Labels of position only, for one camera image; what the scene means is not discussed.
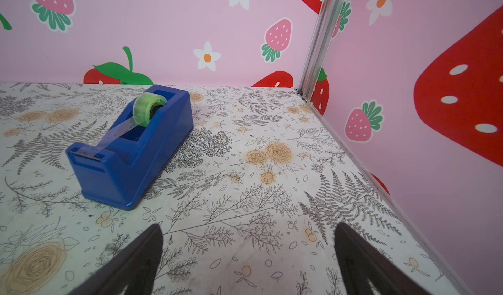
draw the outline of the pink strawberry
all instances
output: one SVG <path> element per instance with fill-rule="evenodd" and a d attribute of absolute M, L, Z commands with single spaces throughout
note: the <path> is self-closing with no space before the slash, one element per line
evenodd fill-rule
<path fill-rule="evenodd" d="M 281 52 L 286 50 L 292 36 L 292 22 L 288 18 L 281 18 L 266 32 L 262 46 L 262 57 L 267 62 L 274 62 L 280 58 Z"/>
<path fill-rule="evenodd" d="M 42 23 L 47 23 L 53 31 L 66 32 L 72 26 L 72 16 L 75 12 L 73 0 L 34 0 L 31 8 Z"/>
<path fill-rule="evenodd" d="M 382 111 L 382 106 L 376 106 L 376 102 L 370 104 L 363 102 L 362 108 L 355 108 L 351 111 L 346 122 L 344 132 L 346 137 L 351 141 L 367 142 L 372 137 L 372 131 L 381 130 L 381 122 L 384 116 L 379 115 Z"/>

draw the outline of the wallpaper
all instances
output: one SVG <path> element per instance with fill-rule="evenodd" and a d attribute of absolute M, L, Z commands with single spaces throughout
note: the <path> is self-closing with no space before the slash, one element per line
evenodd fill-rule
<path fill-rule="evenodd" d="M 345 0 L 323 65 L 320 112 L 481 294 L 501 292 L 502 5 Z"/>
<path fill-rule="evenodd" d="M 138 206 L 82 197 L 65 149 L 95 144 L 147 88 L 0 85 L 2 295 L 68 293 L 154 222 L 154 295 L 345 295 L 341 222 L 432 294 L 457 294 L 292 89 L 177 86 L 194 129 Z"/>
<path fill-rule="evenodd" d="M 297 87 L 322 1 L 0 0 L 0 80 Z"/>

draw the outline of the green stem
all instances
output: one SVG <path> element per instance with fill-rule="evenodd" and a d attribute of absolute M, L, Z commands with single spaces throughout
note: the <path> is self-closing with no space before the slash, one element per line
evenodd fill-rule
<path fill-rule="evenodd" d="M 127 55 L 127 60 L 129 62 L 129 71 L 133 72 L 133 56 L 131 55 L 131 50 L 127 46 L 123 47 L 122 49 L 124 50 L 124 52 L 126 52 Z"/>
<path fill-rule="evenodd" d="M 5 19 L 4 16 L 2 16 L 2 14 L 0 14 L 0 22 L 2 23 L 3 25 L 3 28 L 5 30 L 12 30 L 12 26 L 10 25 L 10 23 L 7 21 L 7 19 Z"/>

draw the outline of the tape strip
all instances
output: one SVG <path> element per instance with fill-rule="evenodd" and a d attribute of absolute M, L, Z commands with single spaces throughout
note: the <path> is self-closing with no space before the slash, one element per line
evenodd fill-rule
<path fill-rule="evenodd" d="M 97 146 L 85 145 L 78 149 L 76 153 L 88 158 L 95 158 L 101 150 L 110 145 L 115 139 L 126 134 L 136 126 L 147 127 L 155 112 L 159 107 L 164 106 L 166 102 L 166 98 L 159 94 L 143 92 L 134 102 L 133 116 L 107 131 Z"/>

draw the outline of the green tape core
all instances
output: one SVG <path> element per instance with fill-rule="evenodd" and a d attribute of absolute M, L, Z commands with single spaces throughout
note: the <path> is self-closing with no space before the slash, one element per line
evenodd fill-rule
<path fill-rule="evenodd" d="M 133 105 L 133 118 L 135 123 L 142 127 L 147 127 L 150 123 L 150 114 L 154 107 L 159 105 L 164 106 L 167 100 L 165 97 L 159 94 L 154 94 L 150 92 L 143 92 L 140 94 Z"/>

